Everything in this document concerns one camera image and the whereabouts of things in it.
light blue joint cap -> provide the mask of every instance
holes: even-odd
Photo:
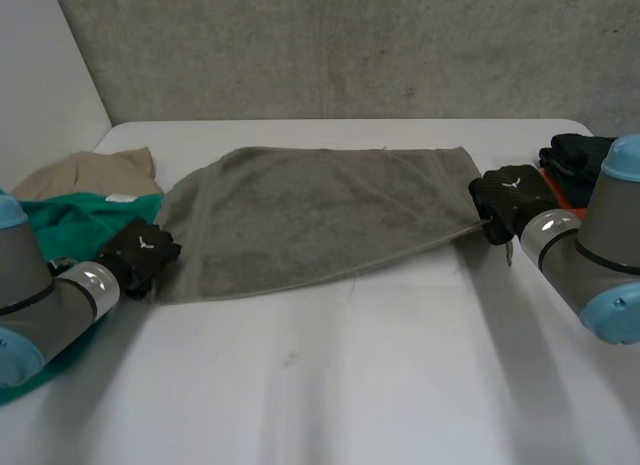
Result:
[[[11,195],[0,195],[0,230],[17,227],[29,221],[20,202]]]
[[[640,281],[594,297],[580,313],[580,321],[605,342],[640,342]]]
[[[30,340],[0,327],[0,388],[22,385],[43,367],[44,357]]]
[[[628,182],[640,182],[640,133],[620,137],[602,162],[607,175]]]

red cloth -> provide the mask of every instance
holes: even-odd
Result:
[[[553,193],[558,199],[558,203],[560,204],[560,206],[565,210],[571,211],[579,219],[584,220],[584,217],[587,216],[587,209],[571,208],[567,197],[565,197],[564,193],[562,192],[560,184],[553,177],[551,177],[544,168],[540,170],[540,175],[542,175],[542,178],[544,178],[545,182],[547,182],[547,185],[549,185],[549,187],[551,187],[551,190],[553,190]]]

white wall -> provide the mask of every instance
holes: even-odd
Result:
[[[57,0],[0,0],[0,187],[110,128]]]

beige cloth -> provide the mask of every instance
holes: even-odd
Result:
[[[153,158],[146,147],[113,155],[79,152],[35,171],[11,194],[20,200],[44,200],[76,192],[139,197],[162,193],[154,177]]]

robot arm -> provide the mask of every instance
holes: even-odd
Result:
[[[125,294],[142,298],[180,246],[143,220],[122,229],[89,262],[52,277],[26,215],[0,197],[0,387],[19,386]]]
[[[489,241],[518,236],[585,327],[609,343],[640,342],[640,137],[613,144],[584,222],[529,165],[487,172],[469,190]]]

